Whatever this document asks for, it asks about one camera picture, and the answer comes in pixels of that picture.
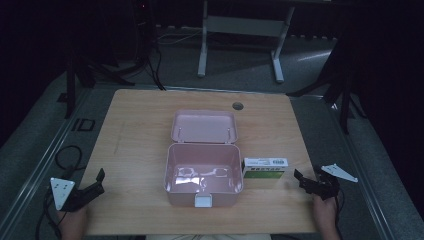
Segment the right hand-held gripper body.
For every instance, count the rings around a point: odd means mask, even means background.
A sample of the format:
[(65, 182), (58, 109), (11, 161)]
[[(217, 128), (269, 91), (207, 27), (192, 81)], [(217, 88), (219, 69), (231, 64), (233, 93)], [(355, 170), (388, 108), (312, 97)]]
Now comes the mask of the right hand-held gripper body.
[(358, 178), (354, 177), (337, 164), (324, 166), (315, 166), (317, 180), (312, 183), (309, 193), (318, 195), (322, 200), (337, 197), (340, 190), (339, 179), (358, 182)]

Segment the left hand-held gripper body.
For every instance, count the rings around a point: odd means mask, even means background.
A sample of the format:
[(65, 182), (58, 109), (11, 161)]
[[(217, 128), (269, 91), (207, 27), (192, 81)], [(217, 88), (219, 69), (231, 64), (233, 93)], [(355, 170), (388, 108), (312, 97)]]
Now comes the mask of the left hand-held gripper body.
[(55, 208), (58, 211), (75, 212), (95, 199), (87, 192), (91, 185), (100, 184), (100, 182), (95, 182), (82, 190), (78, 190), (75, 182), (71, 180), (51, 178), (50, 184)]

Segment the white and green carton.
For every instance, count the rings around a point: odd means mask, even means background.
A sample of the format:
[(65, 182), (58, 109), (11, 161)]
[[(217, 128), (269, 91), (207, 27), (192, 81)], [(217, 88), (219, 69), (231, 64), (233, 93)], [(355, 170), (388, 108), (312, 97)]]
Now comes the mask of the white and green carton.
[(288, 167), (286, 158), (245, 158), (242, 163), (245, 178), (278, 179)]

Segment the pink plastic box with lid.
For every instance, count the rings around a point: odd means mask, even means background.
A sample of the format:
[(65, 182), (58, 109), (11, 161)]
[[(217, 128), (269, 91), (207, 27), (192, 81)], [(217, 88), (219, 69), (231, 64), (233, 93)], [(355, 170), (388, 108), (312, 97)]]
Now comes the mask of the pink plastic box with lid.
[(228, 111), (179, 110), (171, 130), (164, 189), (174, 206), (229, 207), (243, 190), (235, 116)]

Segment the person's right hand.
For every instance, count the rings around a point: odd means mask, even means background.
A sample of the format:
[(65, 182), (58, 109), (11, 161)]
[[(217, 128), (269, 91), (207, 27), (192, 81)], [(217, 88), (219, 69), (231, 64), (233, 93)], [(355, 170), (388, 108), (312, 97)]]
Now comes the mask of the person's right hand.
[(334, 197), (323, 200), (313, 194), (313, 216), (321, 232), (336, 230), (336, 215), (338, 209)]

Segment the person's left hand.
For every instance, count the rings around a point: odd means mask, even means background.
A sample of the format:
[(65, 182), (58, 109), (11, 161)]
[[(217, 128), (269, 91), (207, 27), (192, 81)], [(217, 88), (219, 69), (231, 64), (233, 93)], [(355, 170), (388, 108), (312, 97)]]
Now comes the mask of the person's left hand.
[(60, 222), (57, 224), (61, 232), (61, 240), (83, 240), (88, 222), (88, 207), (84, 206), (75, 212), (56, 212)]

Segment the black tripod stand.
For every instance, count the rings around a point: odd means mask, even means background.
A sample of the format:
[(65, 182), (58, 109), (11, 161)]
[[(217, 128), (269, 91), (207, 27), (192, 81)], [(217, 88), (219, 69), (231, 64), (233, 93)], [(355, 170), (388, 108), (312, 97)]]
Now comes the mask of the black tripod stand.
[(360, 116), (363, 118), (366, 117), (351, 97), (353, 82), (356, 75), (354, 69), (356, 54), (350, 47), (352, 43), (353, 41), (350, 40), (350, 33), (345, 31), (338, 38), (317, 80), (300, 90), (287, 93), (287, 96), (290, 97), (301, 97), (312, 90), (328, 84), (329, 87), (323, 99), (328, 104), (335, 104), (338, 99), (341, 99), (339, 124), (345, 134), (349, 133), (348, 115), (350, 104), (353, 104)]
[(90, 58), (81, 55), (74, 48), (70, 47), (66, 50), (66, 114), (65, 118), (68, 119), (73, 114), (76, 108), (76, 80), (78, 78), (84, 87), (93, 87), (96, 83), (91, 74), (94, 69), (106, 78), (117, 82), (118, 84), (126, 86), (134, 86), (134, 83), (121, 78), (118, 74), (108, 70), (101, 64), (96, 63)]

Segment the person's light clothing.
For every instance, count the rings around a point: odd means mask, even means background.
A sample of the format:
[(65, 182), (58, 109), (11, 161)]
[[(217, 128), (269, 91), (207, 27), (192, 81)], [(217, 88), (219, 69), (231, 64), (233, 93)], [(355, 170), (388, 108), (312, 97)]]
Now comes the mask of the person's light clothing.
[(146, 240), (272, 240), (270, 234), (147, 235)]

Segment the white metal table frame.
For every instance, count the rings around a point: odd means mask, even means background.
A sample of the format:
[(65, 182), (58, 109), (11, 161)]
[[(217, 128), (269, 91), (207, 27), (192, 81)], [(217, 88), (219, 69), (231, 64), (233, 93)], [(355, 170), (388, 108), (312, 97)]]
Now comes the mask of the white metal table frame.
[(270, 57), (275, 81), (277, 83), (283, 83), (285, 79), (280, 63), (280, 55), (294, 12), (295, 7), (290, 6), (287, 10), (284, 21), (216, 16), (208, 13), (208, 0), (203, 0), (201, 31), (202, 42), (197, 76), (204, 77), (206, 75), (208, 56), (207, 39), (209, 33), (254, 35), (262, 37), (276, 37), (278, 39), (277, 47), (270, 52)]

